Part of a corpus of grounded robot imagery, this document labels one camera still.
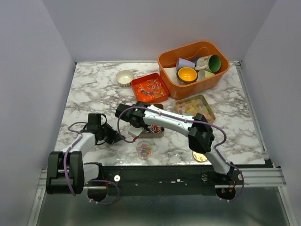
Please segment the clear glass jar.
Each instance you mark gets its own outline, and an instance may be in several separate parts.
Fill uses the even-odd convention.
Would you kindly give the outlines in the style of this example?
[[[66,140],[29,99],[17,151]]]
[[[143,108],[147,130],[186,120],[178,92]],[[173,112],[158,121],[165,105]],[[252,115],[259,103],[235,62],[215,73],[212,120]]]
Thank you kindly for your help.
[[[140,159],[147,160],[153,151],[153,145],[148,141],[140,141],[136,146],[136,152]]]

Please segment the brown tray with lollipops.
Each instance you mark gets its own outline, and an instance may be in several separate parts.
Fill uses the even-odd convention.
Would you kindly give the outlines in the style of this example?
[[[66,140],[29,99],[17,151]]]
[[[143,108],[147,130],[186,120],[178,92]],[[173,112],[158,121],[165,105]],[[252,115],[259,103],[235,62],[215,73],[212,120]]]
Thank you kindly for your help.
[[[165,133],[165,128],[156,125],[149,125],[146,129],[144,129],[139,138],[162,138]]]

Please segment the orange square candy tray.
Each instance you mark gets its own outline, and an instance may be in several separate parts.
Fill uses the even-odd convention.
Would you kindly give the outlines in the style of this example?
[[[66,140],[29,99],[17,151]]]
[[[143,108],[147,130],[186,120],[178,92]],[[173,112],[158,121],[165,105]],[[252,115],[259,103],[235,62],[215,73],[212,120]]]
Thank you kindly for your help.
[[[161,103],[168,100],[169,91],[158,73],[152,73],[131,82],[137,101]]]

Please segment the gold tin with popsicle candies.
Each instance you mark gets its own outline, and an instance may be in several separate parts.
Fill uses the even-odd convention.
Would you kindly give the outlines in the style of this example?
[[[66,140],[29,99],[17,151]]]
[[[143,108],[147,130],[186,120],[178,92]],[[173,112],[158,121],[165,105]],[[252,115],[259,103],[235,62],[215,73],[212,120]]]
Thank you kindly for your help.
[[[205,116],[209,123],[213,123],[216,119],[215,114],[203,95],[176,101],[174,111],[177,114],[188,116],[195,116],[197,113],[200,113]]]

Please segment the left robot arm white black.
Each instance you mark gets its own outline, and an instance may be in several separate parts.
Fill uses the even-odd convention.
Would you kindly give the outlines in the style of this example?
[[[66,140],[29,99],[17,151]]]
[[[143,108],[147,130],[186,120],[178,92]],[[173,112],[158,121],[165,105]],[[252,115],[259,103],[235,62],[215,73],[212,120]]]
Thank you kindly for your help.
[[[121,136],[108,124],[103,113],[88,114],[87,122],[77,133],[75,141],[61,151],[53,151],[48,157],[46,192],[48,194],[77,195],[83,191],[84,185],[90,182],[99,186],[104,182],[104,174],[100,171],[100,163],[84,163],[83,154],[91,148],[121,141]]]

